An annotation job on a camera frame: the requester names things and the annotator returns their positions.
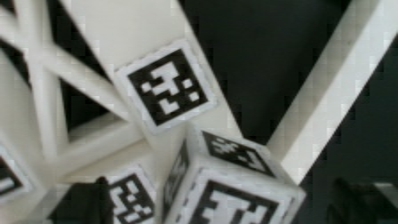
white plastic part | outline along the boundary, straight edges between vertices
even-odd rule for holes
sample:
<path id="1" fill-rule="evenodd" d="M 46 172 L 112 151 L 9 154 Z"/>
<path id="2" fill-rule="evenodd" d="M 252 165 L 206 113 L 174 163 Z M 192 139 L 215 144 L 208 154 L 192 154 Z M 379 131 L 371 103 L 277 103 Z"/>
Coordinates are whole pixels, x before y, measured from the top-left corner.
<path id="1" fill-rule="evenodd" d="M 18 18 L 0 7 L 4 15 L 0 38 L 23 52 L 29 63 L 32 92 L 27 92 L 25 97 L 34 99 L 32 108 L 37 112 L 39 134 L 32 136 L 43 143 L 41 163 L 48 161 L 46 170 L 52 171 L 57 182 L 73 183 L 91 182 L 105 173 L 135 162 L 144 167 L 158 190 L 185 137 L 185 124 L 156 136 L 148 132 L 140 117 L 133 116 L 135 106 L 116 77 L 116 70 L 180 39 L 188 42 L 197 58 L 196 66 L 201 66 L 217 98 L 217 107 L 192 120 L 204 127 L 215 128 L 236 137 L 242 136 L 183 11 L 174 0 L 123 0 L 117 4 L 108 1 L 61 0 L 61 3 L 112 84 L 53 44 L 46 1 L 16 1 Z M 105 115 L 82 125 L 69 135 L 59 78 L 112 112 L 112 115 Z M 7 102 L 20 102 L 11 97 L 7 100 Z M 119 120 L 108 122 L 107 116 L 117 116 Z M 37 200 L 29 200 L 21 208 L 32 209 L 34 202 L 37 203 Z M 23 218 L 16 210 L 4 211 L 2 208 L 0 210 L 9 212 L 11 216 L 20 216 L 11 219 L 13 221 Z"/>
<path id="2" fill-rule="evenodd" d="M 297 183 L 311 169 L 398 33 L 398 1 L 352 0 L 267 147 Z"/>
<path id="3" fill-rule="evenodd" d="M 0 196 L 0 222 L 11 223 L 29 214 L 55 180 L 43 161 L 30 90 L 2 52 L 0 107 L 0 156 L 23 184 L 18 194 Z"/>

white frame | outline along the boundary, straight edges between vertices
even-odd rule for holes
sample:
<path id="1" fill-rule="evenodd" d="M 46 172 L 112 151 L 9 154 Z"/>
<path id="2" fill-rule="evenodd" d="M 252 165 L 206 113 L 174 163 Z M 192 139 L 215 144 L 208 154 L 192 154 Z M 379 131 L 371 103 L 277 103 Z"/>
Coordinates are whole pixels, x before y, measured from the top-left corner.
<path id="1" fill-rule="evenodd" d="M 13 200 L 20 195 L 27 194 L 32 189 L 34 189 L 34 186 L 32 186 L 32 183 L 29 181 L 29 177 L 27 177 L 27 174 L 23 173 L 23 170 L 21 170 L 21 167 L 18 165 L 18 161 L 16 159 L 11 157 L 9 153 L 7 153 L 7 150 L 5 150 L 5 147 L 2 145 L 2 142 L 0 142 L 0 157 L 4 159 L 4 162 L 16 174 L 16 177 L 21 181 L 21 188 L 13 191 L 4 197 L 0 197 L 0 205 L 9 201 Z"/>
<path id="2" fill-rule="evenodd" d="M 398 34 L 398 1 L 352 0 L 267 147 L 300 183 Z"/>
<path id="3" fill-rule="evenodd" d="M 25 54 L 43 154 L 55 168 L 55 176 L 64 176 L 132 145 L 142 139 L 142 132 L 126 112 L 116 87 L 53 44 L 45 0 L 29 2 L 14 0 L 14 6 L 18 21 L 14 15 L 0 7 L 0 14 L 5 15 L 2 16 L 5 28 L 0 29 L 0 37 Z M 108 114 L 87 122 L 71 131 L 71 136 L 76 135 L 73 132 L 84 136 L 75 141 L 69 141 L 68 137 L 59 78 L 121 118 L 121 121 L 114 121 L 107 126 L 103 119 Z"/>

white cube face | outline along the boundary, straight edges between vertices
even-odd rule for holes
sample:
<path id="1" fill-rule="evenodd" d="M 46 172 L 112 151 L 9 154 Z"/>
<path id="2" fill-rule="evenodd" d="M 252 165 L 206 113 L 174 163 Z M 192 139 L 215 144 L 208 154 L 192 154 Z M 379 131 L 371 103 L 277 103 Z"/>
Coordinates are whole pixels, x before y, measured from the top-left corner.
<path id="1" fill-rule="evenodd" d="M 32 190 L 29 178 L 23 175 L 16 161 L 0 144 L 0 204 Z"/>
<path id="2" fill-rule="evenodd" d="M 290 223 L 300 192 L 274 178 L 260 181 L 213 168 L 196 169 L 187 189 L 180 189 L 165 223 Z"/>
<path id="3" fill-rule="evenodd" d="M 274 161 L 268 149 L 245 139 L 229 138 L 192 126 L 188 134 L 192 153 L 201 152 L 212 158 L 293 184 L 291 178 Z"/>
<path id="4" fill-rule="evenodd" d="M 140 166 L 105 177 L 114 203 L 114 224 L 155 223 L 155 187 Z"/>
<path id="5" fill-rule="evenodd" d="M 302 200 L 265 147 L 192 128 L 164 189 L 165 223 L 286 224 Z"/>
<path id="6" fill-rule="evenodd" d="M 124 66 L 117 76 L 155 134 L 215 107 L 215 94 L 187 40 Z"/>

